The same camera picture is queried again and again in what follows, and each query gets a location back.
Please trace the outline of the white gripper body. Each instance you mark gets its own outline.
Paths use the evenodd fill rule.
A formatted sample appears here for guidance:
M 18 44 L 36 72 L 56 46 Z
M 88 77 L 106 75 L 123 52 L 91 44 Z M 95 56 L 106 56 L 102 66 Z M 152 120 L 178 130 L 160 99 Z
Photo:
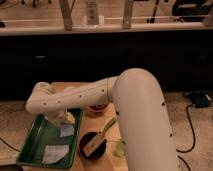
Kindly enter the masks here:
M 74 124 L 75 118 L 68 110 L 58 110 L 45 114 L 46 118 L 55 126 L 59 127 L 61 124 Z

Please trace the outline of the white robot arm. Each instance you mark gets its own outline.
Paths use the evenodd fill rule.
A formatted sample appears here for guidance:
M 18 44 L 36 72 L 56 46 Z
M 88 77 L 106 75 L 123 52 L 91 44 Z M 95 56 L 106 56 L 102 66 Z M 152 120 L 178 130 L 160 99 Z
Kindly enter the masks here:
M 37 83 L 26 103 L 31 114 L 44 114 L 54 124 L 65 111 L 112 103 L 129 171 L 179 171 L 166 102 L 156 77 L 141 68 L 56 92 Z

